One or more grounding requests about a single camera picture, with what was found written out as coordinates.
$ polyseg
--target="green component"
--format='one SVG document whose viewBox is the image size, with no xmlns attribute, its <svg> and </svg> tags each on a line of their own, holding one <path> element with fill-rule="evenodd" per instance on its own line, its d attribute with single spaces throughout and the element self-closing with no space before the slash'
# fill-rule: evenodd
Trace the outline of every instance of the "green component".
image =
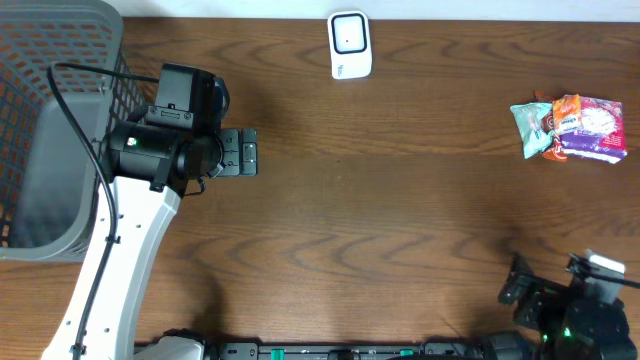
<svg viewBox="0 0 640 360">
<path fill-rule="evenodd" d="M 281 350 L 281 349 L 271 350 L 271 360 L 284 360 L 284 350 Z"/>
</svg>

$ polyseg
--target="wooden table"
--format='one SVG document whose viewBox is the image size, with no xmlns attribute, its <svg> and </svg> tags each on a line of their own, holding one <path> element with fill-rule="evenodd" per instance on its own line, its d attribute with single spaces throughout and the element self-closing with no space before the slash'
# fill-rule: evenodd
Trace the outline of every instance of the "wooden table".
<svg viewBox="0 0 640 360">
<path fill-rule="evenodd" d="M 567 282 L 586 248 L 640 275 L 640 24 L 372 21 L 370 77 L 331 78 L 324 21 L 127 19 L 135 73 L 222 76 L 224 127 L 259 133 L 260 174 L 187 198 L 137 339 L 190 327 L 265 342 L 415 341 L 513 328 L 511 255 Z M 622 101 L 620 164 L 524 160 L 533 90 Z M 153 89 L 145 88 L 148 98 Z M 79 264 L 0 263 L 0 358 L 39 358 Z M 640 342 L 640 292 L 625 289 Z"/>
</svg>

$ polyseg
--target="tabletop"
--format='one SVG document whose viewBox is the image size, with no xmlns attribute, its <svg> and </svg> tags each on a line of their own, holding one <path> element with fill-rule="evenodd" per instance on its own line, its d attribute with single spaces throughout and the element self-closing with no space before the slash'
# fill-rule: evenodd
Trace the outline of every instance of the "tabletop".
<svg viewBox="0 0 640 360">
<path fill-rule="evenodd" d="M 259 144 L 258 176 L 181 204 L 138 341 L 183 327 L 316 343 L 514 329 L 497 303 L 514 252 L 559 282 L 587 248 L 640 278 L 640 24 L 370 25 L 371 75 L 336 81 L 325 21 L 125 19 L 134 73 L 173 62 L 223 77 L 223 127 L 255 128 Z M 534 90 L 623 102 L 628 157 L 525 160 L 509 107 Z M 39 358 L 79 271 L 0 263 L 0 358 Z M 640 292 L 621 299 L 640 343 Z"/>
</svg>

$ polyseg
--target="white background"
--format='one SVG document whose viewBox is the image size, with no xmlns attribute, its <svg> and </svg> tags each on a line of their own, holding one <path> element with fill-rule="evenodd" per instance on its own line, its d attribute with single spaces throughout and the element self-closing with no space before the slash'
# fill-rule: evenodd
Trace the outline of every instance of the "white background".
<svg viewBox="0 0 640 360">
<path fill-rule="evenodd" d="M 640 0 L 105 0 L 122 16 L 640 22 Z"/>
</svg>

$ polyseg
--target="robotic arm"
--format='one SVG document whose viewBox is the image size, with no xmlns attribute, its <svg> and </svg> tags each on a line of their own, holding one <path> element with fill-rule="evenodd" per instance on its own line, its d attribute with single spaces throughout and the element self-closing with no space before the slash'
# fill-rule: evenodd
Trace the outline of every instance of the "robotic arm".
<svg viewBox="0 0 640 360">
<path fill-rule="evenodd" d="M 117 233 L 115 238 L 109 236 L 108 193 L 100 187 L 94 231 L 80 277 L 42 359 L 637 359 L 617 295 L 622 285 L 640 285 L 623 279 L 624 265 L 594 253 L 587 258 L 571 256 L 567 270 L 574 278 L 569 286 L 535 276 L 516 255 L 498 300 L 505 305 L 517 302 L 514 322 L 540 332 L 539 343 L 507 332 L 473 340 L 427 341 L 420 346 L 264 346 L 211 344 L 189 331 L 173 330 L 134 354 L 135 329 L 151 267 L 188 181 L 198 180 L 204 191 L 205 177 L 257 172 L 255 130 L 220 128 L 229 105 L 221 79 L 203 70 L 165 64 L 159 83 L 155 104 L 135 111 L 103 141 L 101 162 L 117 205 Z M 111 253 L 105 264 L 103 254 L 108 246 Z M 98 275 L 102 280 L 93 311 L 83 326 L 85 304 L 91 304 L 88 299 Z"/>
</svg>

